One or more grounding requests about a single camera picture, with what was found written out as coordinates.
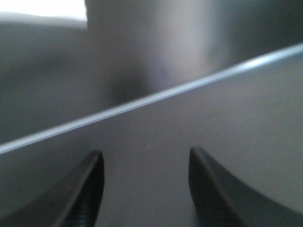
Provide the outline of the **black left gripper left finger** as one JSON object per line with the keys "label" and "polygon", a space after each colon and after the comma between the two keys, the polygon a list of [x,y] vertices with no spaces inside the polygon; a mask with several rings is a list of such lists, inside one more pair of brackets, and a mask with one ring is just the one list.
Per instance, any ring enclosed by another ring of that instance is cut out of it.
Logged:
{"label": "black left gripper left finger", "polygon": [[104,159],[89,153],[55,186],[1,218],[2,227],[93,227],[104,190]]}

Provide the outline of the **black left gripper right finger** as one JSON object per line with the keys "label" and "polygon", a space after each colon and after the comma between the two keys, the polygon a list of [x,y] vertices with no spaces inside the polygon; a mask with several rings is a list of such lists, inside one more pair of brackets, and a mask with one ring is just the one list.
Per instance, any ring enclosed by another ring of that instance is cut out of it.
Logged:
{"label": "black left gripper right finger", "polygon": [[301,227],[302,214],[252,189],[202,148],[189,153],[188,183],[204,227]]}

